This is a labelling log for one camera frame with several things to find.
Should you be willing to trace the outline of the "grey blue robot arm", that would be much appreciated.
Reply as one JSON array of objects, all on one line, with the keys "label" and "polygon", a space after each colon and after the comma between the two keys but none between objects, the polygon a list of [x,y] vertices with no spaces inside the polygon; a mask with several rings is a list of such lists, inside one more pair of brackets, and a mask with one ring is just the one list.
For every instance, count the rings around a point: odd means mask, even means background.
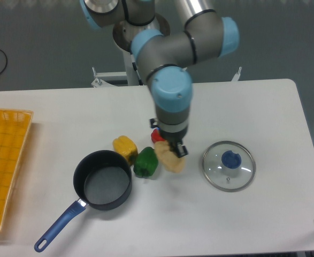
[{"label": "grey blue robot arm", "polygon": [[88,23],[113,26],[116,45],[128,52],[140,83],[148,86],[158,128],[177,157],[187,155],[183,138],[188,130],[192,79],[186,68],[234,52],[240,42],[236,22],[219,16],[210,1],[175,1],[183,31],[169,34],[154,1],[81,1]]}]

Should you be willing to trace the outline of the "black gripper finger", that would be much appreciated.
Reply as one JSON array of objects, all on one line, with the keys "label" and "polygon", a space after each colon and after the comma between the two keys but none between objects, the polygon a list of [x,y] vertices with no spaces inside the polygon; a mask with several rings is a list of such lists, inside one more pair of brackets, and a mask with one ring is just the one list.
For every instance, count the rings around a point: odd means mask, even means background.
[{"label": "black gripper finger", "polygon": [[186,146],[182,145],[181,143],[177,143],[175,147],[175,152],[176,152],[177,157],[184,157],[188,155],[188,150]]}]

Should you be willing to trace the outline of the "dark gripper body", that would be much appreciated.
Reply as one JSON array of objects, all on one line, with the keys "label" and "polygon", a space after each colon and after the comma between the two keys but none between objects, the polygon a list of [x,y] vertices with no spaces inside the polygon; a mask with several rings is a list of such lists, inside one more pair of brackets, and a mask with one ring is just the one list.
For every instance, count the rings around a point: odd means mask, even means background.
[{"label": "dark gripper body", "polygon": [[160,131],[160,136],[165,139],[172,150],[175,150],[178,146],[183,145],[183,138],[185,137],[187,130],[181,130],[177,132]]}]

